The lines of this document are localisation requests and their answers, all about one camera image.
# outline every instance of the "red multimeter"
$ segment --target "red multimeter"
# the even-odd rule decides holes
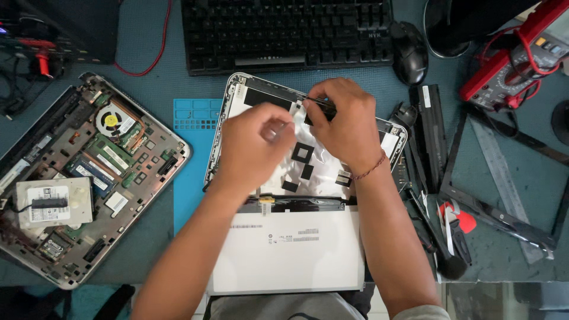
[[[503,107],[515,109],[522,100],[522,93],[535,85],[539,87],[540,81],[531,77],[531,64],[540,71],[552,72],[569,53],[569,0],[549,0],[541,4],[515,33],[522,44],[492,56],[460,88],[464,101],[489,111]],[[528,59],[528,51],[533,59]]]

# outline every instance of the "metal ruler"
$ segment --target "metal ruler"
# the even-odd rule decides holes
[[[506,212],[509,215],[529,224],[526,211],[523,209],[518,191],[512,181],[512,175],[508,169],[508,163],[498,146],[498,141],[496,140],[494,131],[472,118],[470,118],[470,122],[474,128],[474,133],[476,134],[478,143],[482,148],[482,153],[484,154],[488,168],[490,168],[490,173],[492,174],[492,178],[494,178],[494,183],[498,188],[498,192],[500,193]],[[522,247],[527,263],[532,264],[543,258],[543,250],[540,248],[537,248],[523,240],[520,240],[519,244]]]

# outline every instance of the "black keyboard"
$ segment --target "black keyboard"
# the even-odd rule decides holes
[[[188,72],[214,75],[392,65],[391,3],[357,1],[209,0],[201,4],[185,0]]]

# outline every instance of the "black mouse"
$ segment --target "black mouse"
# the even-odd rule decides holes
[[[418,85],[427,76],[428,52],[423,35],[409,22],[391,24],[393,71],[406,85]]]

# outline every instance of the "blue silicone mat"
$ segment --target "blue silicone mat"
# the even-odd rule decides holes
[[[200,203],[205,169],[222,99],[174,99],[174,132],[192,145],[193,156],[174,179],[174,235]]]

